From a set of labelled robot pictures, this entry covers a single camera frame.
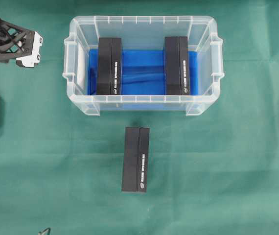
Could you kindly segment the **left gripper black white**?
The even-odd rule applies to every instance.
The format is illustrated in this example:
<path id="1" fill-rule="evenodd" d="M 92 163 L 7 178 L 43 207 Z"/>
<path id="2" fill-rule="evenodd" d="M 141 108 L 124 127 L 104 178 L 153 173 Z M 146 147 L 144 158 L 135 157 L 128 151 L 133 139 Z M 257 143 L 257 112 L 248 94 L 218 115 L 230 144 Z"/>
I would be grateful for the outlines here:
<path id="1" fill-rule="evenodd" d="M 19 67 L 34 68 L 40 62 L 43 37 L 0 18 L 0 62 L 15 60 Z"/>

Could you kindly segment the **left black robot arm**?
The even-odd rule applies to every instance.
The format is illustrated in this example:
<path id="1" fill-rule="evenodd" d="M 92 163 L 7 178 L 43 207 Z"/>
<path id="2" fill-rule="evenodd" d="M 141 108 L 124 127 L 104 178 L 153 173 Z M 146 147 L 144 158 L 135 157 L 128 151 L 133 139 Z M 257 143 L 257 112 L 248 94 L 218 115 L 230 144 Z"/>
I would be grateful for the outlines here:
<path id="1" fill-rule="evenodd" d="M 43 37 L 36 31 L 26 29 L 0 18 L 0 62 L 16 60 L 22 68 L 34 68 L 39 64 Z"/>

